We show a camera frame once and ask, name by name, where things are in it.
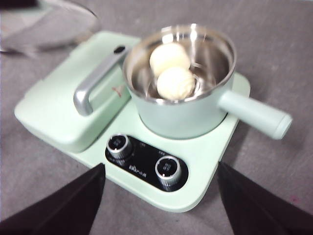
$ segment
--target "mint green handle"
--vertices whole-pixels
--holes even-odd
[[[232,91],[221,96],[218,106],[275,140],[282,139],[292,123],[289,114]]]

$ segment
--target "pot rim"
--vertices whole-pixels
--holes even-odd
[[[215,34],[219,37],[221,37],[222,39],[224,39],[230,46],[232,52],[233,52],[233,63],[227,73],[227,75],[222,79],[222,81],[220,81],[215,87],[209,89],[208,91],[200,94],[200,95],[194,95],[191,97],[187,97],[185,99],[179,99],[179,100],[168,100],[168,99],[162,99],[162,98],[153,98],[153,97],[147,97],[144,94],[138,92],[137,90],[135,90],[131,85],[129,85],[128,79],[127,79],[127,73],[126,73],[126,61],[128,60],[131,52],[137,48],[139,48],[142,44],[145,44],[149,41],[151,41],[151,39],[153,37],[155,37],[156,35],[163,33],[163,32],[167,32],[169,30],[171,30],[172,28],[192,28],[192,29],[200,29],[202,31],[206,31],[210,34]],[[210,29],[210,28],[206,28],[203,27],[199,24],[193,23],[193,24],[179,24],[179,25],[175,25],[175,26],[168,26],[168,27],[164,27],[162,28],[160,31],[157,31],[153,34],[150,34],[148,37],[145,37],[143,40],[141,40],[137,45],[135,45],[131,51],[127,54],[124,63],[123,63],[123,76],[124,76],[124,80],[126,82],[127,87],[129,88],[129,90],[131,91],[131,93],[135,94],[137,97],[144,99],[145,101],[148,101],[150,103],[157,103],[159,105],[173,105],[173,104],[182,104],[182,103],[186,103],[186,102],[190,102],[190,101],[196,101],[199,99],[203,99],[209,95],[211,95],[213,93],[213,91],[215,91],[216,89],[218,89],[219,87],[225,85],[230,78],[232,77],[234,71],[235,71],[235,66],[236,66],[236,62],[237,62],[237,51],[235,48],[234,43],[232,42],[232,40],[224,33],[221,33],[219,31]]]

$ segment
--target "silver handle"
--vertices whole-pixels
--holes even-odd
[[[91,91],[99,84],[104,75],[112,69],[114,65],[123,60],[129,49],[125,46],[117,47],[112,54],[107,56],[88,77],[82,81],[74,93],[74,105],[77,112],[82,116],[92,114],[93,109],[89,102],[89,95]]]

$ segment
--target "brand logo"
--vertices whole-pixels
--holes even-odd
[[[138,170],[135,165],[130,165],[130,166],[129,166],[129,170],[131,170],[131,171],[137,173],[138,175],[141,175],[141,176],[144,177],[144,178],[147,177],[147,174],[144,173],[144,172],[142,172],[142,171],[140,171],[140,170]]]

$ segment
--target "pot handle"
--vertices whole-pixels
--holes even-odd
[[[128,52],[125,46],[117,47],[112,54],[107,56],[101,63],[82,81],[76,88],[73,101],[77,112],[82,116],[92,114],[93,109],[89,102],[91,91],[104,78],[104,75],[112,69],[112,67],[123,60]]]
[[[218,106],[275,140],[282,139],[292,123],[289,114],[232,91],[223,93]]]

